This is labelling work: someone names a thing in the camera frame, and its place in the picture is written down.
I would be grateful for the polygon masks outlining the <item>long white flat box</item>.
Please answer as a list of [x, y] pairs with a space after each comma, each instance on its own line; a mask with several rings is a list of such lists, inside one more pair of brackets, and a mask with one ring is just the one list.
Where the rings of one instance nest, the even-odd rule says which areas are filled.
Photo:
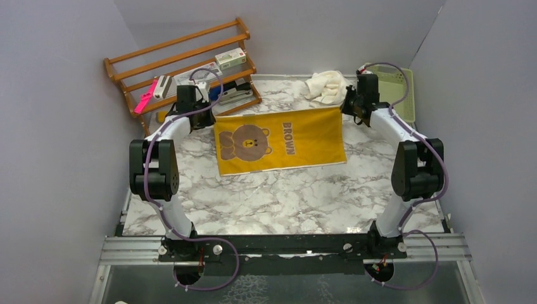
[[215, 73], [218, 76], [223, 75], [223, 73], [219, 69], [218, 65], [215, 62], [211, 62], [211, 63], [205, 64], [205, 65], [199, 66], [197, 68], [190, 69], [190, 70], [188, 70], [186, 72], [174, 75], [173, 79], [175, 80], [175, 83], [177, 85], [188, 85], [190, 76], [193, 74], [193, 72], [195, 70], [197, 70], [199, 68], [202, 68], [203, 70], [199, 71], [199, 72], [196, 72], [193, 75], [193, 81], [195, 83], [198, 83], [198, 82], [211, 83], [211, 82], [217, 80], [217, 77], [215, 76]]

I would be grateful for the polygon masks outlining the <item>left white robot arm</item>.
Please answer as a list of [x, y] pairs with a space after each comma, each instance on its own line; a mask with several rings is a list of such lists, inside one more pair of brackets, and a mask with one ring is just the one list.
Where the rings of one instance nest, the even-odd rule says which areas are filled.
[[165, 227], [165, 237], [177, 240], [175, 252], [184, 260], [198, 254], [194, 224], [177, 196], [179, 167], [175, 140], [188, 136], [197, 120], [211, 118], [210, 85], [190, 82], [176, 87], [176, 102], [155, 132], [129, 145], [129, 186], [133, 194], [149, 204]]

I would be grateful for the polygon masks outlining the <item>orange wooden rack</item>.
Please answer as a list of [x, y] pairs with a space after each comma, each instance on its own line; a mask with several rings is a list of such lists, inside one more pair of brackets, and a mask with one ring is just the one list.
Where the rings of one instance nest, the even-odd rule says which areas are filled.
[[[141, 65], [139, 67], [127, 70], [124, 72], [118, 72], [115, 70], [115, 66], [123, 61], [131, 60], [133, 58], [140, 57], [149, 53], [154, 53], [156, 51], [176, 46], [183, 42], [191, 41], [193, 39], [199, 39], [200, 37], [213, 34], [222, 30], [227, 30], [229, 28], [235, 28], [236, 35], [229, 36], [223, 40], [215, 41], [209, 44], [204, 44], [200, 47], [186, 51], [183, 53], [174, 54], [167, 58], [159, 59], [151, 63]], [[253, 82], [252, 76], [257, 72], [256, 66], [251, 60], [250, 55], [246, 50], [245, 42], [251, 38], [249, 29], [247, 25], [242, 21], [240, 17], [237, 17], [235, 20], [217, 25], [193, 34], [185, 35], [170, 41], [162, 42], [155, 44], [154, 46], [146, 47], [138, 51], [127, 53], [116, 58], [105, 58], [103, 60], [106, 73], [110, 80], [118, 87], [118, 89], [123, 93], [125, 103], [129, 109], [132, 117], [138, 119], [139, 123], [142, 126], [142, 129], [146, 135], [149, 134], [149, 120], [144, 117], [145, 114], [151, 113], [156, 110], [160, 110], [168, 105], [171, 105], [175, 102], [175, 97], [165, 98], [162, 101], [157, 101], [153, 104], [149, 104], [144, 107], [143, 111], [140, 113], [135, 112], [136, 102], [139, 101], [139, 98], [133, 96], [133, 92], [148, 89], [152, 82], [153, 77], [145, 77], [143, 81], [136, 84], [127, 85], [125, 83], [126, 79], [138, 76], [140, 74], [145, 74], [148, 72], [155, 72], [159, 68], [171, 67], [173, 64], [177, 64], [181, 61], [191, 59], [195, 56], [202, 54], [207, 54], [210, 51], [216, 51], [220, 48], [229, 47], [229, 46], [238, 46], [240, 47], [246, 55], [246, 66], [240, 72], [234, 72], [232, 74], [225, 74], [223, 76], [223, 81], [225, 83], [231, 82], [234, 80], [243, 79], [250, 84]]]

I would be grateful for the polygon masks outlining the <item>blue stapler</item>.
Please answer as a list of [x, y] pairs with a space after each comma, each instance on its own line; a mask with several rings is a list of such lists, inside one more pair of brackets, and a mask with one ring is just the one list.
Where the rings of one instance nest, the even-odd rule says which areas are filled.
[[220, 95], [224, 95], [229, 88], [227, 86], [224, 86], [224, 89], [221, 89], [220, 87], [214, 87], [210, 89], [209, 92], [209, 98], [211, 101], [216, 101]]

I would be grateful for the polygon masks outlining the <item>green plastic basket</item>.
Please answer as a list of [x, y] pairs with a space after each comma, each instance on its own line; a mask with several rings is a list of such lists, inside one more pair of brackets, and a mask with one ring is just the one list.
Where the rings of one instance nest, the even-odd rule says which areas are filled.
[[[405, 72], [409, 81], [409, 92], [401, 103], [395, 105], [395, 112], [408, 124], [415, 122], [415, 101], [414, 101], [414, 78], [413, 71], [401, 68]], [[380, 100], [393, 104], [398, 101], [406, 92], [406, 82], [399, 70], [387, 65], [374, 65], [366, 69], [365, 73], [376, 74], [379, 80]]]

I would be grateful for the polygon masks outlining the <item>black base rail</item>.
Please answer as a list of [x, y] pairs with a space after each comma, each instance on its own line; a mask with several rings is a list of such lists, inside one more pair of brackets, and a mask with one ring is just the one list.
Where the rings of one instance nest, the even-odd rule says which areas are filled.
[[163, 237], [161, 262], [180, 274], [288, 276], [362, 275], [364, 264], [404, 259], [401, 237], [358, 234], [199, 235], [192, 241]]

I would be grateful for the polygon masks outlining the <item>grey white stapler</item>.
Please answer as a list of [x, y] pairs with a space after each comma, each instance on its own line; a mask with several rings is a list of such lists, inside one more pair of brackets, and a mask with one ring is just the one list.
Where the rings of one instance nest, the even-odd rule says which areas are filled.
[[253, 94], [253, 91], [251, 88], [251, 83], [245, 82], [243, 84], [235, 86], [232, 89], [224, 91], [219, 104], [226, 105], [229, 103], [233, 103], [233, 102], [251, 97], [252, 94]]

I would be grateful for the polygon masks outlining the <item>white green box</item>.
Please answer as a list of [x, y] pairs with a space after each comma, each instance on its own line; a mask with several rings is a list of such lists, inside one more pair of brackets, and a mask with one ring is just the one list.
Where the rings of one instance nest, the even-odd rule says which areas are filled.
[[215, 56], [215, 61], [220, 70], [226, 70], [247, 62], [246, 53], [240, 47], [220, 53]]

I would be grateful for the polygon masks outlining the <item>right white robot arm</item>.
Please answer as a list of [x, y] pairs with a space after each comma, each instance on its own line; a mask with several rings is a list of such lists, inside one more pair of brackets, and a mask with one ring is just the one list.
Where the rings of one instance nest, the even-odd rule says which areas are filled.
[[443, 189], [443, 143], [417, 132], [391, 104], [380, 100], [377, 75], [357, 73], [356, 84], [346, 89], [342, 113], [353, 117], [357, 125], [364, 124], [382, 135], [396, 152], [391, 173], [393, 193], [365, 241], [367, 253], [380, 258], [400, 241], [415, 208]]

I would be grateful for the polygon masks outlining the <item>white silver device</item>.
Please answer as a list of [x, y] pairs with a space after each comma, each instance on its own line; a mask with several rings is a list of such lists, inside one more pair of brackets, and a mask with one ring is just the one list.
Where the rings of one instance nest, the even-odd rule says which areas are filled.
[[170, 86], [172, 84], [173, 78], [168, 75], [161, 75], [157, 79], [157, 83], [155, 85], [155, 89], [153, 91], [153, 97], [160, 101], [162, 99], [165, 99], [168, 95]]

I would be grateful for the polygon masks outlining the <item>cream white towel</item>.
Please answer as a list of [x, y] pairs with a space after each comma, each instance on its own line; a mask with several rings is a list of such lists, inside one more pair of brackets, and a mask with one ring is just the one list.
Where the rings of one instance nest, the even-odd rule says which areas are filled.
[[314, 73], [305, 81], [305, 98], [325, 106], [340, 106], [351, 82], [337, 70]]

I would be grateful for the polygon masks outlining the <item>pink plastic tool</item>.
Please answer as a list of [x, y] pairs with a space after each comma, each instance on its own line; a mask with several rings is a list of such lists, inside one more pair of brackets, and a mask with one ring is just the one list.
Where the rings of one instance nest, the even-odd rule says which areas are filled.
[[135, 114], [142, 114], [145, 107], [149, 104], [151, 99], [153, 98], [154, 91], [156, 89], [158, 83], [158, 78], [154, 78], [149, 89], [142, 95], [140, 95], [140, 102], [137, 104], [137, 106], [134, 108]]

